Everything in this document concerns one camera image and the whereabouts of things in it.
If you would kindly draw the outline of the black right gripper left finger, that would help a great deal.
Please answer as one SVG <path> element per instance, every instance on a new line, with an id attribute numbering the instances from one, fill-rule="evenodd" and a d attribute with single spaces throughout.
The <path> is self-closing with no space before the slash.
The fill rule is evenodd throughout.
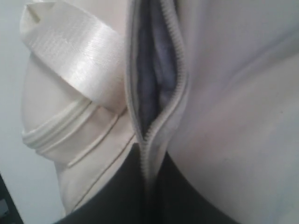
<path id="1" fill-rule="evenodd" d="M 133 144 L 128 157 L 111 180 L 85 205 L 58 224 L 143 224 L 144 191 L 140 151 Z"/>

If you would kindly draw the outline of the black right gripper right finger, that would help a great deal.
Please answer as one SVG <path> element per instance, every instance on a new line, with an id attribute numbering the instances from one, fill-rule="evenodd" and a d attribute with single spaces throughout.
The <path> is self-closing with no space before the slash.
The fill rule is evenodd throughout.
<path id="1" fill-rule="evenodd" d="M 185 179 L 169 154 L 165 155 L 151 197 L 150 224 L 232 224 Z"/>

